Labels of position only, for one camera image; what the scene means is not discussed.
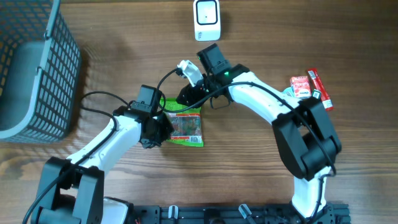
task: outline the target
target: wooden surface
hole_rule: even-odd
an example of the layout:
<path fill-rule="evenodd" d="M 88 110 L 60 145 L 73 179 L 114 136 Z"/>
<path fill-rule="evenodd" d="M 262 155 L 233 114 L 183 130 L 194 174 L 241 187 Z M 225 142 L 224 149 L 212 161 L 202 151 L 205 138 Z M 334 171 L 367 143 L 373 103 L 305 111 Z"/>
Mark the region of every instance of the wooden surface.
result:
<path fill-rule="evenodd" d="M 348 203 L 353 223 L 397 223 L 398 5 L 396 1 L 222 1 L 217 42 L 234 65 L 249 67 L 282 91 L 291 76 L 317 67 L 335 109 L 343 143 L 338 176 L 326 197 Z M 211 43 L 196 42 L 191 2 L 65 4 L 61 7 L 83 54 L 80 91 L 136 98 L 182 59 Z M 187 81 L 162 90 L 177 96 Z M 86 106 L 112 111 L 120 102 L 94 96 Z M 81 112 L 61 143 L 0 143 L 0 223 L 20 223 L 50 156 L 81 149 L 108 118 Z M 105 180 L 105 194 L 136 205 L 286 203 L 293 178 L 280 160 L 271 127 L 237 104 L 202 109 L 205 147 L 134 146 Z"/>

